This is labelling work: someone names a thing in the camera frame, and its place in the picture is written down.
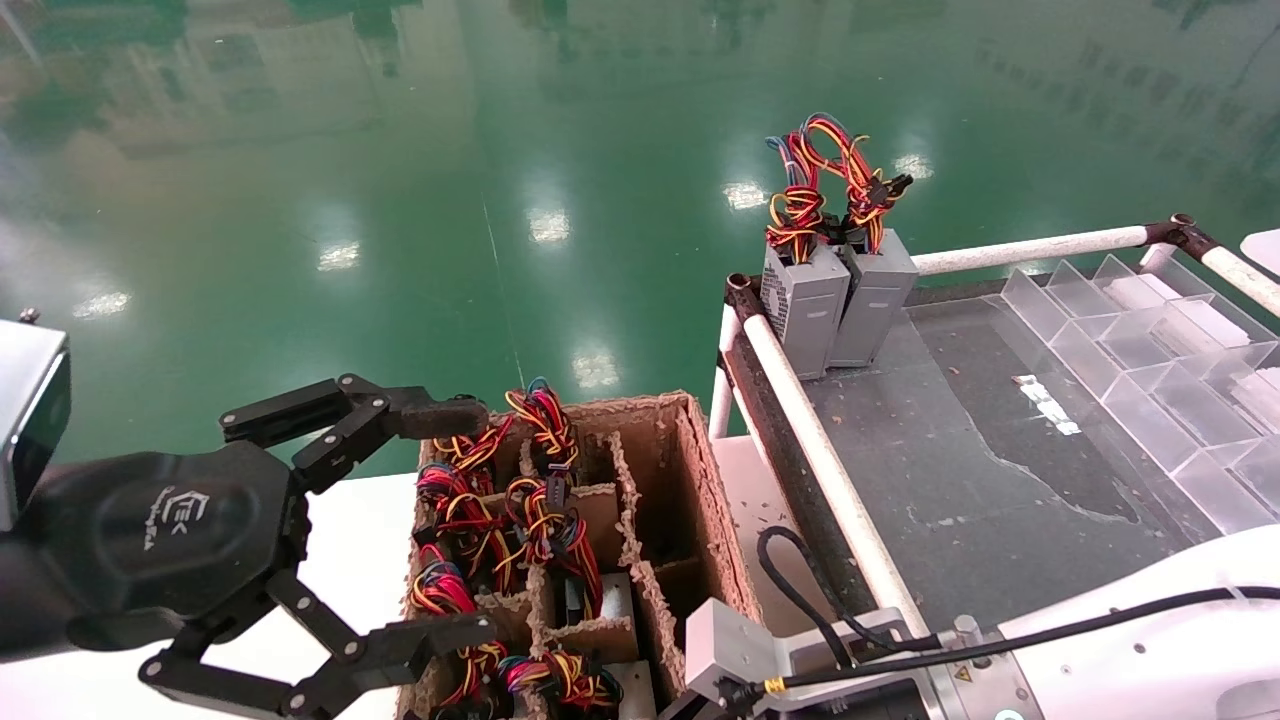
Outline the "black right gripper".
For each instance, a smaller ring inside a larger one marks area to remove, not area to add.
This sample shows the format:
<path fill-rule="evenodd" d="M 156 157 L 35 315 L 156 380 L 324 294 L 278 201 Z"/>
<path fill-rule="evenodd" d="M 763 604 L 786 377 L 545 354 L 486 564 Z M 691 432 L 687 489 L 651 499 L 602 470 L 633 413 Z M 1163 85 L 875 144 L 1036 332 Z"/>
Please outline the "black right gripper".
<path fill-rule="evenodd" d="M 946 719 L 936 693 L 915 678 L 827 682 L 797 692 L 820 698 L 791 710 L 791 719 Z"/>

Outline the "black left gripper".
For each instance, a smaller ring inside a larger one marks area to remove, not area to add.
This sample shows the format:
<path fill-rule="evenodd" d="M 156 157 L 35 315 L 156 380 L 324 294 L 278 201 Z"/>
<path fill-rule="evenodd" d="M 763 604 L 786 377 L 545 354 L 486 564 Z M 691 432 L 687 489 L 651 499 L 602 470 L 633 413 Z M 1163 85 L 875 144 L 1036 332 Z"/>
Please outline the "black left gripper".
<path fill-rule="evenodd" d="M 3 660 L 166 641 L 138 679 L 175 702 L 251 719 L 335 719 L 413 685 L 430 661 L 495 639 L 480 612 L 356 633 L 296 571 L 308 534 L 292 470 L 252 445 L 56 466 L 3 534 Z M 204 662 L 283 609 L 326 652 L 289 684 Z"/>

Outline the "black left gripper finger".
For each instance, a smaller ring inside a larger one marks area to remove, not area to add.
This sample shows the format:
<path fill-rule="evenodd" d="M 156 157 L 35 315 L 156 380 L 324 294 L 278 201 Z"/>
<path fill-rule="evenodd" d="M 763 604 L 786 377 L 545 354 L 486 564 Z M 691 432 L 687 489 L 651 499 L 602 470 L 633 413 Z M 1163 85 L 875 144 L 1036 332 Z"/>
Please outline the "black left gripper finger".
<path fill-rule="evenodd" d="M 392 439 L 475 436 L 489 416 L 470 395 L 435 400 L 421 386 L 387 388 L 344 374 L 232 409 L 220 427 L 225 442 L 261 448 L 316 433 L 293 456 L 293 475 L 302 491 L 323 493 Z"/>

